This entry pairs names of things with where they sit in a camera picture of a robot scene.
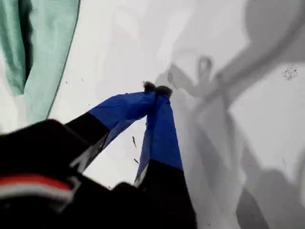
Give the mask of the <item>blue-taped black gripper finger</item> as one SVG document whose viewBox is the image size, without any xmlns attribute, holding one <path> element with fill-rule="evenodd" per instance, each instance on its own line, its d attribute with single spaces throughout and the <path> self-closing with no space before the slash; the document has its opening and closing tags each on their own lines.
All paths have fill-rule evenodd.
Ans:
<svg viewBox="0 0 305 229">
<path fill-rule="evenodd" d="M 183 163 L 166 86 L 145 86 L 156 100 L 147 114 L 140 163 L 135 185 L 164 199 L 189 199 Z"/>
<path fill-rule="evenodd" d="M 143 87 L 142 92 L 112 96 L 66 123 L 70 130 L 89 144 L 88 150 L 74 157 L 71 167 L 84 172 L 119 134 L 148 114 L 155 104 L 157 91 L 151 82 L 144 82 Z"/>
</svg>

